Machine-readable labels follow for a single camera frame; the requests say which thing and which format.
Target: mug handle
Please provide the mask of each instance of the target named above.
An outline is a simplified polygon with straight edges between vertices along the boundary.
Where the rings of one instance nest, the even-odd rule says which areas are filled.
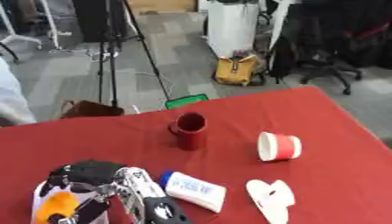
[[[174,136],[177,136],[179,134],[179,128],[177,128],[177,130],[174,129],[174,125],[176,124],[176,122],[171,122],[169,124],[169,126],[167,126],[167,129],[170,131],[170,133],[172,133]]]

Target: red and white paper cup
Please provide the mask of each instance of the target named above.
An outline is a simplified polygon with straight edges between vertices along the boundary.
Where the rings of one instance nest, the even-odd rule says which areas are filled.
[[[298,137],[269,132],[260,134],[257,148],[262,161],[298,158],[302,152],[301,141]]]

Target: metal stand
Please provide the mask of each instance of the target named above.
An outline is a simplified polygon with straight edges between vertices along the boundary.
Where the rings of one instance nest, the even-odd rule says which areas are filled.
[[[162,81],[161,73],[159,72],[159,69],[157,65],[155,64],[150,50],[145,42],[145,36],[141,32],[139,25],[137,23],[137,20],[135,18],[135,15],[132,12],[132,9],[130,8],[130,5],[128,4],[127,0],[105,0],[106,3],[106,19],[107,19],[107,27],[106,29],[102,32],[102,39],[100,43],[100,68],[98,71],[98,76],[99,76],[99,102],[102,102],[102,85],[103,85],[103,63],[104,63],[104,54],[105,54],[105,36],[106,40],[108,41],[108,52],[109,52],[109,64],[110,64],[110,74],[111,74],[111,87],[112,87],[112,106],[113,107],[118,107],[118,99],[117,99],[117,84],[116,84],[116,60],[115,60],[115,44],[117,44],[119,47],[121,46],[121,40],[118,39],[116,36],[116,33],[113,29],[116,25],[116,21],[114,20],[114,16],[112,13],[112,4],[110,1],[122,1],[122,4],[126,8],[126,17],[127,17],[127,22],[129,26],[135,31],[136,35],[138,36],[138,39],[142,42],[143,49],[145,53],[147,54],[147,58],[149,59],[150,65],[152,67],[152,70],[154,74],[157,76],[157,79],[159,81],[159,85],[162,88],[162,91],[164,92],[164,96],[166,100],[170,100],[170,96],[167,93],[165,89],[165,85]]]
[[[3,44],[6,45],[7,43],[10,43],[13,40],[19,39],[19,40],[23,40],[23,41],[37,43],[38,47],[42,46],[42,41],[37,38],[30,38],[30,37],[26,37],[26,36],[22,36],[22,35],[17,35],[17,33],[15,32],[15,29],[12,27],[11,21],[8,18],[7,13],[5,12],[5,9],[1,3],[0,3],[0,16],[2,17],[3,22],[5,24],[5,27],[7,28],[8,32],[10,34],[10,36],[1,40],[1,42]]]
[[[56,47],[56,49],[61,50],[62,47],[60,46],[59,43],[59,32],[57,30],[56,24],[54,23],[53,15],[51,13],[51,10],[49,9],[49,5],[47,4],[46,0],[41,0],[41,3],[42,6],[44,7],[44,11],[46,14],[47,21],[49,22],[49,26],[51,27],[53,44]]]

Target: tripod leg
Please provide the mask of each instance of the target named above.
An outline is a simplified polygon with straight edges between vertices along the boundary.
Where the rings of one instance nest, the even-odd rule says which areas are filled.
[[[110,63],[110,74],[111,74],[111,84],[112,84],[112,106],[114,108],[118,108],[118,100],[117,100],[117,82],[116,82],[116,60],[115,60],[115,34],[113,27],[115,25],[113,13],[112,13],[112,4],[109,0],[106,1],[106,7],[108,11],[107,20],[108,20],[108,51],[110,53],[109,63]]]
[[[98,100],[99,103],[102,103],[102,87],[103,87],[103,54],[105,53],[105,39],[102,37],[102,40],[100,42],[100,68],[98,71],[98,77],[99,77],[99,92],[98,92]]]
[[[136,34],[139,36],[140,41],[142,41],[144,51],[147,54],[147,58],[150,61],[152,70],[154,71],[154,74],[157,76],[157,79],[159,81],[159,85],[161,86],[162,91],[164,91],[164,96],[166,97],[166,100],[169,101],[170,96],[167,93],[166,88],[165,88],[165,84],[162,81],[161,73],[159,72],[159,69],[158,69],[157,65],[155,64],[154,59],[151,56],[150,50],[149,50],[147,44],[145,43],[145,36],[143,35],[143,33],[140,30],[140,27],[139,27],[139,24],[137,23],[135,15],[133,14],[132,9],[130,8],[130,4],[128,3],[127,0],[122,0],[122,1],[123,1],[123,4],[125,5],[125,7],[127,8],[131,23],[134,25],[134,27],[136,29]]]

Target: white cabinet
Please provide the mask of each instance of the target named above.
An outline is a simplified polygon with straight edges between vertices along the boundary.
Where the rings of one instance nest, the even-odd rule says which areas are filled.
[[[218,57],[253,49],[258,13],[258,3],[210,2],[208,44]]]

